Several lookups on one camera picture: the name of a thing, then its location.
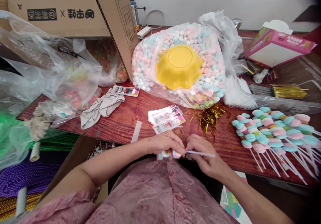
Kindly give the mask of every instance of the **white wall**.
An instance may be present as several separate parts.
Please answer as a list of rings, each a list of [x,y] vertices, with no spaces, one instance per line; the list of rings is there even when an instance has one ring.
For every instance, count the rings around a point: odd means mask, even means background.
[[[241,29],[259,30],[266,21],[279,19],[289,24],[294,31],[312,31],[316,23],[293,22],[314,0],[135,0],[138,7],[161,10],[165,15],[164,25],[174,26],[185,22],[197,22],[207,12],[224,10],[229,18],[241,18]],[[139,10],[140,23],[144,22],[144,11]],[[148,24],[161,25],[159,13],[148,17]]]

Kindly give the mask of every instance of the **left hand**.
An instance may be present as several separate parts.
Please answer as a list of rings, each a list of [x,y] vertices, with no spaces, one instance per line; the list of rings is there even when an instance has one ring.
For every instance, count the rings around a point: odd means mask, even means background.
[[[182,154],[182,156],[185,156],[186,151],[183,141],[171,130],[167,130],[148,139],[149,154],[159,154],[162,150],[168,150],[170,148]]]

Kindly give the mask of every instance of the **purple tinsel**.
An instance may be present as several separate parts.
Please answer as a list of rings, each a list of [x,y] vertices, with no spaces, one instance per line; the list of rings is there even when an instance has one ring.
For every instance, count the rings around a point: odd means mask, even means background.
[[[31,151],[23,162],[2,171],[0,197],[16,197],[24,187],[28,194],[45,191],[68,155],[67,151],[42,151],[39,160],[30,162]]]

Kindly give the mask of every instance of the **cardboard box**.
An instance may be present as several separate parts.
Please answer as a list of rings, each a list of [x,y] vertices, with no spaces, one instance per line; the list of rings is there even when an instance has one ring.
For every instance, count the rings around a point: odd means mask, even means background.
[[[0,0],[0,10],[9,11],[8,0]],[[0,19],[0,27],[4,28],[8,32],[11,31],[11,26],[7,19]]]
[[[132,81],[138,44],[130,0],[8,0],[9,11],[43,31],[63,37],[112,37]]]
[[[315,43],[293,36],[292,32],[283,21],[265,22],[246,58],[272,68],[310,53]]]
[[[51,192],[56,185],[76,166],[85,162],[89,154],[94,150],[95,146],[99,144],[99,140],[86,136],[80,136],[75,143],[74,147],[68,154],[67,158],[59,168],[57,174],[52,179],[47,189],[40,197],[38,203]]]

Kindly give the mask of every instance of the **pink shirt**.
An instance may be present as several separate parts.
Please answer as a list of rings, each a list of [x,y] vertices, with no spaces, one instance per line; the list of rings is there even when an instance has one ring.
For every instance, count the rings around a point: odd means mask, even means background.
[[[19,223],[238,223],[179,163],[154,160],[130,166],[100,206],[75,192]]]

